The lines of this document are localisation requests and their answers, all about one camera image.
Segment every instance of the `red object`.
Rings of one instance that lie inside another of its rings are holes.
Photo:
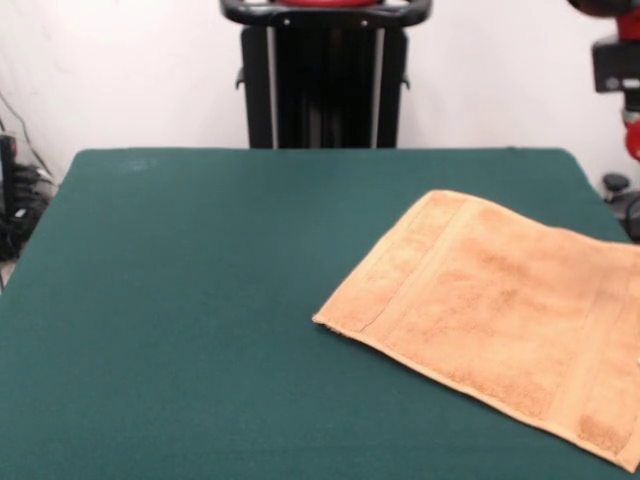
[[[627,150],[640,162],[640,121],[627,124]]]
[[[353,8],[375,5],[377,0],[280,0],[283,5],[314,8]]]
[[[640,40],[640,8],[617,18],[620,40]]]

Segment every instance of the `black metal frame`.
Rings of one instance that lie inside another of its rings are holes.
[[[431,0],[361,8],[222,0],[243,29],[251,148],[394,148],[407,37]]]

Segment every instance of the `towel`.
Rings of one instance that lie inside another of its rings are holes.
[[[313,320],[633,473],[639,314],[637,247],[432,191]]]

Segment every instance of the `cable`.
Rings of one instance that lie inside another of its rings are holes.
[[[36,152],[36,149],[33,147],[33,144],[31,143],[31,137],[29,137],[29,130],[27,129],[27,123],[24,121],[24,118],[22,118],[22,116],[9,103],[9,100],[7,100],[7,97],[4,96],[4,93],[2,93],[2,90],[0,90],[0,100],[2,101],[2,103],[4,103],[4,106],[7,107],[7,110],[9,110],[9,112],[11,112],[11,114],[14,117],[16,117],[16,120],[20,122],[20,125],[22,126],[22,134],[24,136],[24,141],[29,147],[29,150],[31,150],[31,153],[33,153],[33,156],[36,157],[36,160],[38,160],[38,163],[42,166],[42,168],[44,168],[47,174],[53,178],[53,174],[51,173],[51,170],[49,169],[45,161],[42,159],[42,157],[38,154],[38,152]]]

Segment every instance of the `green felt surface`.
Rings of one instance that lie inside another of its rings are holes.
[[[630,478],[312,324],[434,188],[625,238],[561,151],[82,153],[0,299],[0,479]]]

